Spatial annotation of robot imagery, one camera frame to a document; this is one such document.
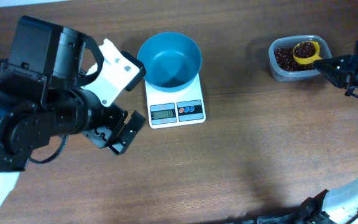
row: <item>digital display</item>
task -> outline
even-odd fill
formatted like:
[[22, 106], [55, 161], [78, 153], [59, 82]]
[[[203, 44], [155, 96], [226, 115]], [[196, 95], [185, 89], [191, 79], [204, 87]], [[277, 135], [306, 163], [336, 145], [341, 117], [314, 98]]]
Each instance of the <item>digital display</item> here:
[[153, 112], [153, 119], [164, 119], [164, 118], [172, 118], [172, 117], [174, 117], [172, 110]]

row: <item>yellow measuring cup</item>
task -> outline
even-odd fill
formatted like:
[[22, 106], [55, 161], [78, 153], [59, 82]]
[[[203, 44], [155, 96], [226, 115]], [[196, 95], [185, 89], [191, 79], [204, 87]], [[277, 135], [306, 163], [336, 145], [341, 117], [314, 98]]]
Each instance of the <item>yellow measuring cup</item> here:
[[[295, 49], [297, 49], [299, 47], [299, 45], [304, 42], [311, 42], [314, 45], [314, 48], [316, 49], [316, 53], [313, 56], [308, 57], [308, 58], [298, 58], [295, 56]], [[296, 62], [298, 62], [301, 65], [308, 65], [310, 63], [313, 63], [315, 60], [322, 59], [320, 57], [320, 45], [317, 42], [315, 42], [315, 41], [304, 41], [304, 42], [297, 44], [292, 50], [292, 55]]]

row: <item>white bracket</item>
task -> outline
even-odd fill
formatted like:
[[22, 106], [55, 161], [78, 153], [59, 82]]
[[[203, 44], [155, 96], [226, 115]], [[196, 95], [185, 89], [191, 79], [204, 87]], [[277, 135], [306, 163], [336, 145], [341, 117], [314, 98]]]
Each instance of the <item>white bracket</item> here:
[[[99, 48], [104, 56], [103, 68], [96, 80], [83, 89], [93, 92], [103, 106], [109, 107], [118, 94], [136, 77], [140, 69], [122, 56], [110, 40], [105, 39]], [[98, 65], [94, 64], [87, 75], [97, 69]]]

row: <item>plastic bowl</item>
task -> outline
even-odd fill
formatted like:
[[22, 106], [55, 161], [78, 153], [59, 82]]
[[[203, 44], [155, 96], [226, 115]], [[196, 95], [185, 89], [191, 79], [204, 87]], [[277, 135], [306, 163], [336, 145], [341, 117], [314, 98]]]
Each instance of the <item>plastic bowl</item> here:
[[278, 39], [273, 42], [268, 49], [268, 57], [270, 59], [270, 71], [275, 80], [280, 82], [296, 81], [315, 77], [316, 75], [320, 74], [316, 69], [302, 72], [288, 72], [278, 66], [278, 63], [274, 56], [274, 49], [277, 49], [279, 47], [295, 47], [297, 44], [303, 41], [316, 41], [320, 45], [320, 57], [322, 57], [323, 59], [333, 57], [325, 40], [316, 35], [298, 35]]
[[146, 68], [144, 79], [160, 91], [174, 92], [192, 83], [201, 68], [201, 51], [189, 37], [164, 32], [147, 40], [137, 58]]

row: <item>table surface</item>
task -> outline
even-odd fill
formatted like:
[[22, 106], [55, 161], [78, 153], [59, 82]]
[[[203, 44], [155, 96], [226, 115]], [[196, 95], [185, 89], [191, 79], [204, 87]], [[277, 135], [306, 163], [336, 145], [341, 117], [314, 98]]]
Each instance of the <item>table surface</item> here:
[[[28, 14], [112, 40], [133, 55], [177, 31], [203, 54], [207, 120], [153, 130], [119, 157], [82, 135], [55, 161], [29, 164], [0, 223], [197, 223], [298, 205], [358, 177], [358, 100], [323, 77], [279, 83], [269, 70], [277, 38], [314, 34], [334, 56], [353, 53], [358, 1], [71, 1], [0, 9], [0, 58]], [[83, 67], [92, 62], [90, 54]], [[116, 103], [147, 115], [144, 83]], [[58, 146], [53, 138], [34, 157]]]

